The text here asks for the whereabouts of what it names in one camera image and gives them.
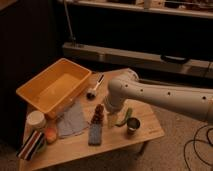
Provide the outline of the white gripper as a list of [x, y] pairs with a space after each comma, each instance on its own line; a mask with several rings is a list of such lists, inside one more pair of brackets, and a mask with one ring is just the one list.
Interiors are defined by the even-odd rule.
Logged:
[[117, 113], [122, 109], [122, 100], [120, 98], [106, 96], [104, 98], [104, 105], [106, 110], [109, 112], [109, 114], [107, 115], [108, 127], [112, 128], [117, 122], [118, 115], [111, 113]]

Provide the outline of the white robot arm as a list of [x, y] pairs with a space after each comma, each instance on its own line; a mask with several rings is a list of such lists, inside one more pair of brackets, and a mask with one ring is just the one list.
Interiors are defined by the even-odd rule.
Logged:
[[140, 83], [136, 72], [126, 70], [108, 82], [104, 105], [109, 113], [118, 113], [127, 99], [213, 124], [213, 89]]

